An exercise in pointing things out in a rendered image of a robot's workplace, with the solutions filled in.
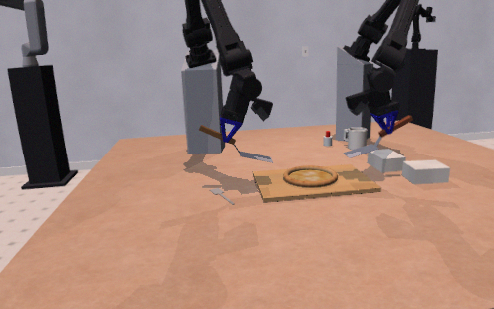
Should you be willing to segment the light wooden cutting board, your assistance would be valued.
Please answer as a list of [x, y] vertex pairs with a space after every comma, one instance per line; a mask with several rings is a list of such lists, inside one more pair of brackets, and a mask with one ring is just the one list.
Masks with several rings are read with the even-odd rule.
[[263, 202], [381, 192], [380, 186], [351, 164], [323, 167], [332, 169], [337, 173], [338, 180], [335, 183], [322, 187], [295, 186], [283, 179], [283, 174], [287, 169], [253, 171], [253, 177]]

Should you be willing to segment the round cheese pizza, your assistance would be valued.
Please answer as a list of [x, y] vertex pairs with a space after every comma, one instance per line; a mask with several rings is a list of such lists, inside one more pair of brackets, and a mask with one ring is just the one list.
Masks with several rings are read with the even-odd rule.
[[304, 165], [289, 168], [284, 172], [283, 179], [295, 186], [322, 187], [336, 182], [338, 175], [326, 167]]

